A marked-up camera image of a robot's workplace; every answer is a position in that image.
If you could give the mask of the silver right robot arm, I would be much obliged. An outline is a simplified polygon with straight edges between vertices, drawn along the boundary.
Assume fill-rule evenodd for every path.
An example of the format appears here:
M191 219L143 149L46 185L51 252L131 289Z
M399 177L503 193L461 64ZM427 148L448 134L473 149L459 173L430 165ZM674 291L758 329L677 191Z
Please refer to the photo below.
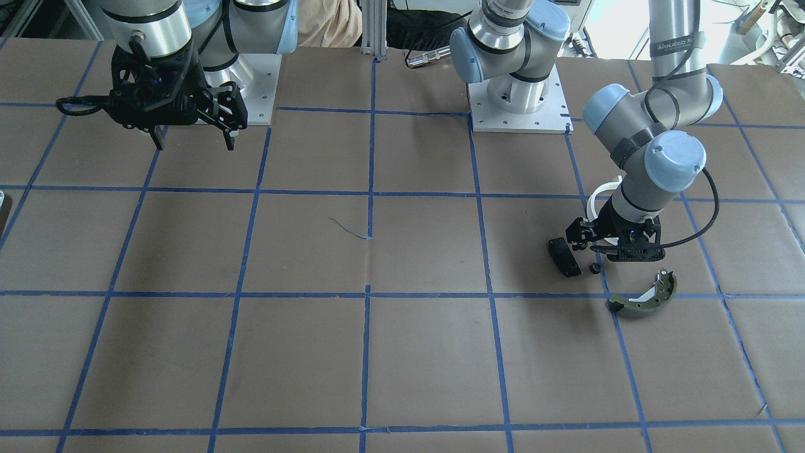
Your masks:
M163 149L161 126L203 121L227 149L247 128L253 78L242 55L288 54L298 44L296 1L102 1L117 46L103 110Z

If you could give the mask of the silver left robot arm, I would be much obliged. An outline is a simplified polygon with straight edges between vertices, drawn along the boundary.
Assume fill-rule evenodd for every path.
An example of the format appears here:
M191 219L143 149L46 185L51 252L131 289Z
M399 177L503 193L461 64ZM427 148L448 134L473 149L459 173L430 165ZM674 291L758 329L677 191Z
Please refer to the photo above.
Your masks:
M652 86L638 94L604 86L582 112L625 175L597 218L576 218L563 237L549 241L548 252L566 276L580 274L573 252L587 247L612 262L662 260L670 244L662 243L659 214L699 174L710 178L704 146L684 131L723 100L701 60L701 2L651 1L649 11ZM452 31L452 63L466 83L489 81L502 109L525 114L536 109L536 100L526 97L546 84L568 31L569 17L555 3L484 1Z

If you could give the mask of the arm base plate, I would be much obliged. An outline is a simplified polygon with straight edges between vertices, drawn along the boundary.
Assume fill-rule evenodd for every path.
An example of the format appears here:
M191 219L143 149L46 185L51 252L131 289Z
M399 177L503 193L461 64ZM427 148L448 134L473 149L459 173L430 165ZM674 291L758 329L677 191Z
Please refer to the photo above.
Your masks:
M237 57L225 54L214 57L212 71L204 70L213 99L227 105L231 114L234 108L225 98L233 93L232 82L238 86L245 104L245 120L249 126L268 126L274 111L274 98L278 86L281 55L264 53L241 53Z
M469 84L467 90L474 131L564 134L574 130L556 67L547 79L536 83L500 75Z

